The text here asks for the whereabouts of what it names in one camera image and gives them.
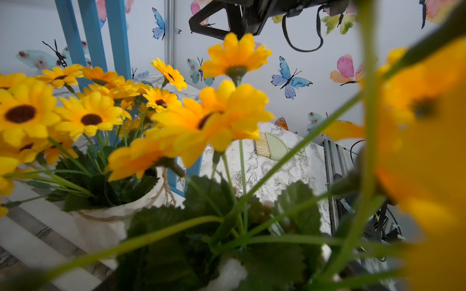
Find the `blue white slatted shelf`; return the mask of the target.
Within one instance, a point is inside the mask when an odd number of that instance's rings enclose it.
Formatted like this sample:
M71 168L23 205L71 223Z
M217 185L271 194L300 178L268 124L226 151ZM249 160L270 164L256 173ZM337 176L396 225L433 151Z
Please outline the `blue white slatted shelf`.
M124 77L125 80L131 80L129 45L127 33L124 30L126 3L124 1L80 1L78 4L85 39L80 38L73 3L71 1L57 1L57 11L65 33L67 48L57 54L56 61L37 59L35 65L40 73L35 78L43 81L41 75L45 70L79 64L83 67L100 67L105 72L115 72ZM55 163L47 162L44 153L51 147L60 148L60 144L55 139L64 120L61 115L64 101L81 93L89 84L90 81L84 78L73 81L68 88L57 88L49 84L54 88L53 95L57 99L55 112L61 121L49 129L46 147L37 154L35 161L22 164L19 167L23 171L22 173L9 175L13 178L14 185L16 182L23 182L32 187L47 189L49 191L46 196L47 200L61 202L63 210L65 202L58 199L58 191L64 190L80 197L89 196L90 192L66 180L63 168L58 167ZM165 153L152 138L155 132L155 115L152 117L152 128L140 139L140 143L144 147L141 154L142 168L162 168L161 163Z

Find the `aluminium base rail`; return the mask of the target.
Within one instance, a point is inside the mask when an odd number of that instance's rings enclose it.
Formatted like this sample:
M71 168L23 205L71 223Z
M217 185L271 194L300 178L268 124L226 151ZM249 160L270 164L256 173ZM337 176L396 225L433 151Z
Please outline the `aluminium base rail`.
M356 154L352 151L325 139L322 143L325 154L326 178L328 188L339 180L347 177L356 162ZM354 204L357 193L350 192L341 196L334 196L329 200L330 220L332 233L336 233L344 218L355 212ZM383 205L371 216L362 233L363 241L382 244L395 243L403 240L402 228L394 216L389 202ZM341 278L352 276L375 275L391 270L390 263L386 257L357 257L349 262L341 273ZM379 280L371 286L358 287L358 291L396 291L397 280L388 278Z

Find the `green hand brush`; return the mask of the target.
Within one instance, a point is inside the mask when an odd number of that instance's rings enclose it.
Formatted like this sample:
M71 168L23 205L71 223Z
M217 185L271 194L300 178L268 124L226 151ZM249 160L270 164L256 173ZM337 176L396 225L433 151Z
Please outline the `green hand brush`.
M286 145L279 137L262 131L258 133L254 147L257 155L273 161L281 160L292 150L292 147Z

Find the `sunflower pot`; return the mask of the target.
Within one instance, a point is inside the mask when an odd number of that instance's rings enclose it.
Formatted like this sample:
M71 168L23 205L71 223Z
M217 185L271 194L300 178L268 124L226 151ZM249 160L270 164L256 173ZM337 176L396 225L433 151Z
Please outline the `sunflower pot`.
M181 104L176 93L149 82L133 82L100 67L75 64L43 71L54 87L90 81L81 93L64 101L63 122L46 161L63 168L64 178L89 196L60 190L64 211L73 216L88 252L116 246L127 235L132 217L143 209L176 206L183 200L176 176L165 168L142 168L140 139L152 117Z
M53 91L24 73L1 75L1 200L15 188L9 175L35 161L46 147L49 129L61 121Z
M213 150L230 166L235 143L258 140L273 120L269 97L245 75L271 55L252 34L227 31L210 47L203 70L222 77L199 100L155 115L153 140L162 168L185 180L182 206L137 212L114 247L51 269L28 269L1 281L4 291L36 291L102 259L115 258L118 291L197 291L228 276L238 291L338 291L405 279L413 291L466 288L466 4L421 42L374 58L375 2L356 1L364 64L360 91L322 121L251 187L236 189L216 166L188 167ZM351 173L328 188L323 141L356 154ZM332 233L329 200L357 193L355 212ZM384 202L403 240L363 241L369 216ZM357 257L386 257L391 270L341 278Z

